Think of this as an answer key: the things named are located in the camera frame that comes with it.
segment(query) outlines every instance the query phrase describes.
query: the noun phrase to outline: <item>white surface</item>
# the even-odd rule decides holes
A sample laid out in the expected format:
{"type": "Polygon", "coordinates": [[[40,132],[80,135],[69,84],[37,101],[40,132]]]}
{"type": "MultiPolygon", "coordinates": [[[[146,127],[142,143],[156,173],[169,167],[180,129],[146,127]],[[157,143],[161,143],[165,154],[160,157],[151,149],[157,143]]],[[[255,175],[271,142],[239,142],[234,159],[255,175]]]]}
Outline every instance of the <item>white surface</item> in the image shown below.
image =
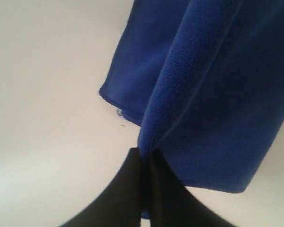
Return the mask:
{"type": "MultiPolygon", "coordinates": [[[[0,227],[62,224],[136,145],[98,96],[131,4],[0,1],[0,227]]],[[[240,227],[284,227],[284,125],[246,192],[191,192],[240,227]]]]}

